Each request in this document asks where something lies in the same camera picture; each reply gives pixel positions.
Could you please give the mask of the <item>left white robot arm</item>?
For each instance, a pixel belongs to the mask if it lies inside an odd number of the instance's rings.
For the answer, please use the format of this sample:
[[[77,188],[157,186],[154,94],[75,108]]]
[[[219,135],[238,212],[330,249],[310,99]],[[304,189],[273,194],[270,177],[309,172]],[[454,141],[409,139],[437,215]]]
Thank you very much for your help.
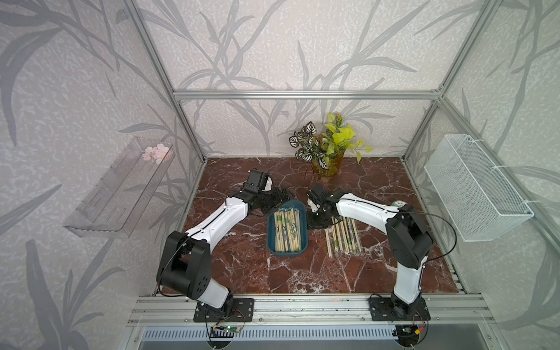
[[[268,214],[292,198],[293,193],[286,188],[274,187],[258,193],[236,191],[197,226],[184,233],[170,233],[160,258],[158,287],[169,288],[213,309],[231,309],[233,293],[211,277],[214,248],[253,211]]]

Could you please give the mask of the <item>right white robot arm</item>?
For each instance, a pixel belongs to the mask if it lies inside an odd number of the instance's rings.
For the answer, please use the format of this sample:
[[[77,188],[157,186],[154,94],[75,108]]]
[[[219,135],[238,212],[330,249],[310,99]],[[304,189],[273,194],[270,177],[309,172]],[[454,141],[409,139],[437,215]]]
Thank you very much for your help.
[[[413,206],[377,204],[352,193],[331,193],[321,189],[308,192],[308,226],[325,228],[338,217],[354,219],[385,233],[393,258],[398,263],[394,301],[411,305],[421,294],[424,264],[433,246],[433,238],[420,212]]]

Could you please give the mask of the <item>teal storage box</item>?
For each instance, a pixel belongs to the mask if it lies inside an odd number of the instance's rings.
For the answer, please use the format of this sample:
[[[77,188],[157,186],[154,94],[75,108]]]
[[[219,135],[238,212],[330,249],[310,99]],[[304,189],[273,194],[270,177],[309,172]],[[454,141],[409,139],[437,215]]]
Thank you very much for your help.
[[[267,247],[279,257],[302,255],[309,246],[306,207],[298,200],[287,201],[268,216]]]

